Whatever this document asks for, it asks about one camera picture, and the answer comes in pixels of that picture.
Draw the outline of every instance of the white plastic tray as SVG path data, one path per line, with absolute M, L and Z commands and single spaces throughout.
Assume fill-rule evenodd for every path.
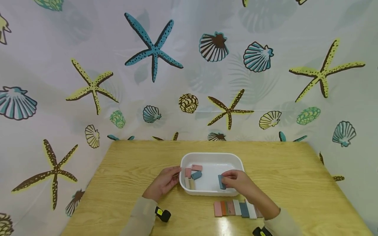
M 186 188 L 184 181 L 185 168 L 191 168 L 193 164 L 203 167 L 202 177 L 194 181 L 195 190 Z M 228 170 L 244 171 L 242 160 L 232 153 L 188 153 L 181 159 L 180 185 L 189 195 L 236 196 L 239 193 L 235 189 L 219 187 L 218 175 Z

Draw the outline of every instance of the left hand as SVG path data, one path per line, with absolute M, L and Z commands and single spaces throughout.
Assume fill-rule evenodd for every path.
M 180 166 L 163 169 L 144 191 L 142 197 L 158 202 L 163 195 L 168 193 L 178 183 L 178 173 L 180 171 Z

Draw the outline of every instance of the beige sleeve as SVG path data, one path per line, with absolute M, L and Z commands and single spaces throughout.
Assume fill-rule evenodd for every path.
M 148 236 L 155 225 L 155 209 L 157 203 L 144 197 L 138 198 L 131 211 L 127 225 L 119 236 Z
M 287 210 L 281 209 L 280 214 L 271 220 L 264 221 L 265 228 L 273 236 L 301 236 L 302 232 Z

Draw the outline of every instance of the rectangular block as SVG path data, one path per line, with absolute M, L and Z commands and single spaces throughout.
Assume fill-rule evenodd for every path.
M 253 204 L 249 203 L 247 199 L 245 200 L 245 203 L 247 204 L 249 218 L 250 219 L 257 219 L 255 206 Z
M 258 208 L 255 205 L 253 205 L 253 206 L 255 207 L 257 218 L 264 218 L 264 216 L 261 214 L 261 212 L 258 210 Z
M 202 171 L 202 166 L 201 165 L 192 165 L 192 170 Z
M 224 183 L 222 183 L 222 178 L 223 178 L 223 175 L 218 175 L 218 180 L 219 180 L 219 187 L 220 189 L 223 189 L 225 190 L 226 189 L 226 185 L 224 185 Z
M 234 202 L 234 208 L 235 208 L 235 215 L 241 216 L 242 211 L 240 210 L 239 200 L 234 199 L 233 202 Z
M 228 209 L 228 214 L 230 216 L 235 215 L 235 207 L 234 207 L 234 202 L 233 201 L 228 201 L 227 202 L 227 209 Z
M 189 183 L 189 178 L 188 177 L 185 177 L 185 187 L 190 189 L 190 183 Z
M 189 179 L 189 186 L 191 190 L 195 190 L 195 183 L 193 179 Z
M 222 215 L 223 216 L 228 216 L 228 212 L 227 212 L 227 203 L 225 201 L 221 201 L 220 202 L 220 206 L 222 208 Z
M 222 217 L 222 207 L 220 202 L 214 202 L 214 216 Z
M 240 211 L 242 212 L 242 217 L 243 218 L 249 218 L 247 203 L 239 202 L 239 205 L 240 205 Z
M 199 179 L 202 176 L 202 172 L 201 171 L 194 172 L 191 176 L 192 176 L 192 179 L 194 180 Z
M 185 168 L 185 177 L 190 178 L 192 174 L 192 169 L 190 168 Z

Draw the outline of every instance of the wood grain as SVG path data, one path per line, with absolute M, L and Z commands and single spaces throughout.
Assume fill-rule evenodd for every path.
M 117 236 L 136 199 L 169 166 L 190 152 L 227 152 L 240 157 L 246 173 L 304 235 L 371 235 L 311 147 L 305 142 L 116 141 L 109 148 L 62 236 Z M 171 212 L 156 220 L 151 235 L 252 235 L 262 219 L 214 217 L 215 201 L 190 196 L 178 184 L 159 203 Z

